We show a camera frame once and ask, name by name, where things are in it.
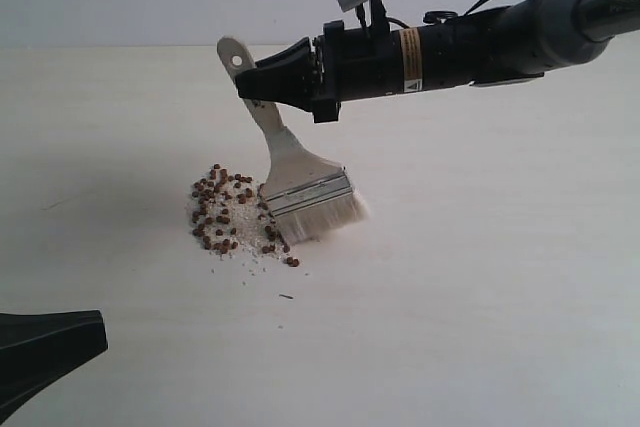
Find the brush handle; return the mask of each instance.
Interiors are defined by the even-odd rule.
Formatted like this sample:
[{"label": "brush handle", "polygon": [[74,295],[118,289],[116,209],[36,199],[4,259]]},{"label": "brush handle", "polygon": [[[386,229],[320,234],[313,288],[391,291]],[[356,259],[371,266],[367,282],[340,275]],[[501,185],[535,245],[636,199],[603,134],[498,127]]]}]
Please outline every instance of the brush handle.
[{"label": "brush handle", "polygon": [[[235,76],[256,66],[247,46],[234,37],[225,36],[218,41],[218,56],[235,84]],[[251,117],[256,121],[267,139],[285,128],[280,111],[274,102],[242,99]]]}]

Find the tabletop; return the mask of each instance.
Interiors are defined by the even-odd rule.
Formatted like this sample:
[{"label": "tabletop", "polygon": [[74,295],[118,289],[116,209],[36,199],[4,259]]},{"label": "tabletop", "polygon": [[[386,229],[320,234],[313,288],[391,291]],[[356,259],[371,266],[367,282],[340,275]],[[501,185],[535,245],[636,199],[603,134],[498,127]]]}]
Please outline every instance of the tabletop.
[{"label": "tabletop", "polygon": [[269,171],[215,46],[0,51],[0,312],[99,309],[109,341],[6,425],[637,424],[638,40],[337,123],[281,106],[372,212],[297,268],[191,235],[213,163]]}]

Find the white bristles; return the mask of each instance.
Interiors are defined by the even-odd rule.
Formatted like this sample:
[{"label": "white bristles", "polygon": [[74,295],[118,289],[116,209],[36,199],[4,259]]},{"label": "white bristles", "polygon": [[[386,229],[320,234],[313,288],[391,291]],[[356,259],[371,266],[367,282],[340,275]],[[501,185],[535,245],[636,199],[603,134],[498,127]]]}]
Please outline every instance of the white bristles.
[{"label": "white bristles", "polygon": [[289,245],[317,238],[371,216],[358,192],[276,217],[278,230]]}]

